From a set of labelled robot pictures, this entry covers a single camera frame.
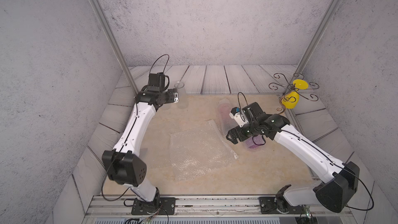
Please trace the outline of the pink bubble vase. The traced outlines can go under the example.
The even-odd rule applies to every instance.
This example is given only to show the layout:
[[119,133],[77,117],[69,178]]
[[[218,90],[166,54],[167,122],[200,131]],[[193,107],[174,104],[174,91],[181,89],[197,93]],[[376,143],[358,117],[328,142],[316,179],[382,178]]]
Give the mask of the pink bubble vase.
[[236,121],[230,117],[232,108],[233,106],[228,99],[222,99],[217,106],[217,117],[223,136],[226,136],[229,130],[237,126]]

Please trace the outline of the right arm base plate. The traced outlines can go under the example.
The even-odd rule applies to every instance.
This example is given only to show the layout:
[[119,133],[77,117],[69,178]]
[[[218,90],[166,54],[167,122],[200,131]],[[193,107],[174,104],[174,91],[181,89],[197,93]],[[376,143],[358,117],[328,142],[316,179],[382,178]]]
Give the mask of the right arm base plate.
[[259,198],[261,214],[302,214],[303,208],[299,206],[291,206],[285,200],[279,200],[276,197],[260,197]]

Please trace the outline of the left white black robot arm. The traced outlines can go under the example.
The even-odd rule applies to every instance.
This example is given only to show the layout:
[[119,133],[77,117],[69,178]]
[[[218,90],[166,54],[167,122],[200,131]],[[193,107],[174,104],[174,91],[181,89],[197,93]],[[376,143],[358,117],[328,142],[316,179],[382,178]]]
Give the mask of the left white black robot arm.
[[102,154],[102,162],[109,180],[124,185],[133,191],[138,199],[146,204],[158,207],[160,193],[146,179],[147,165],[140,158],[141,145],[150,121],[159,108],[165,104],[179,102],[177,89],[162,92],[143,90],[135,97],[132,114],[121,138],[112,150]]

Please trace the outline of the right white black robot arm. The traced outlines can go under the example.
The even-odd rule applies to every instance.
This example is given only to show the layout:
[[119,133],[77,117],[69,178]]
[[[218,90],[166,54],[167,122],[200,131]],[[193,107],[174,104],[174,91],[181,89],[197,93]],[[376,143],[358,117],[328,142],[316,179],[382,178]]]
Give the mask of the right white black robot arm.
[[359,167],[353,162],[343,163],[323,151],[286,117],[267,114],[254,102],[244,108],[232,108],[230,118],[237,123],[226,135],[231,143],[244,142],[255,136],[273,140],[301,159],[321,180],[320,184],[306,187],[285,185],[275,196],[274,208],[278,212],[287,214],[294,206],[320,204],[340,213],[357,192]]

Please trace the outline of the clear bubble vase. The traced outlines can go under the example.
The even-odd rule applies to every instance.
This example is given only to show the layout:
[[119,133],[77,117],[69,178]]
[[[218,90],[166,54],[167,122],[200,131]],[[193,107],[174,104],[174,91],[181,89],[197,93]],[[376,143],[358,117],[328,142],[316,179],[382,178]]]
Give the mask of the clear bubble vase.
[[177,89],[178,93],[178,103],[177,107],[179,109],[185,109],[189,106],[188,96],[186,93],[186,88],[184,82],[177,82],[174,85],[175,89]]

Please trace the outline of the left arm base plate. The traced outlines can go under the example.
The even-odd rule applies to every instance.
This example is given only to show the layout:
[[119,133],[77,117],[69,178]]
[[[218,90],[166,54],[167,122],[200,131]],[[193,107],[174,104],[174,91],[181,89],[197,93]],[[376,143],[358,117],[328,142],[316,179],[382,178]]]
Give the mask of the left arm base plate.
[[161,197],[152,202],[140,199],[133,201],[132,215],[158,215],[171,216],[175,214],[176,198]]

